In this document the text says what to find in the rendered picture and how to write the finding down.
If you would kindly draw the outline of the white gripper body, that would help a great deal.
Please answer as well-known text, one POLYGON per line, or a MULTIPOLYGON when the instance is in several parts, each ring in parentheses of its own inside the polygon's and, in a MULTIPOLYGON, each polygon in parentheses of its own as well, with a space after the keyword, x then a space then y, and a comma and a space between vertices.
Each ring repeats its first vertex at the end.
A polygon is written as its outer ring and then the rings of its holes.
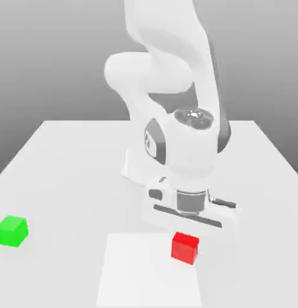
POLYGON ((237 237, 240 233, 242 209, 211 203, 204 198, 204 210, 196 216, 184 217, 146 194, 142 201, 145 221, 194 237, 237 237))

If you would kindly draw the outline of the small red cube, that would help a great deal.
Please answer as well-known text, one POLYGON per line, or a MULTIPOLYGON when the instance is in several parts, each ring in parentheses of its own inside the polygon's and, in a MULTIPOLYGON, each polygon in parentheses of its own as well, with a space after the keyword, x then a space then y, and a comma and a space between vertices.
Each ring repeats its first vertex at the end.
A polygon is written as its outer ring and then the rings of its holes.
POLYGON ((176 232, 172 238, 171 257, 193 265, 198 256, 199 238, 176 232))

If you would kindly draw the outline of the small green cube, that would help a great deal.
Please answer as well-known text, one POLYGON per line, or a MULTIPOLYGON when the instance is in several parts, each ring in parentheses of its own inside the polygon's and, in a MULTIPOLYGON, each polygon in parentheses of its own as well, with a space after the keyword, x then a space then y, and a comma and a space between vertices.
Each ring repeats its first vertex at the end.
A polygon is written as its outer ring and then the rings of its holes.
POLYGON ((0 244, 18 247, 29 235, 26 218, 7 215, 0 222, 0 244))

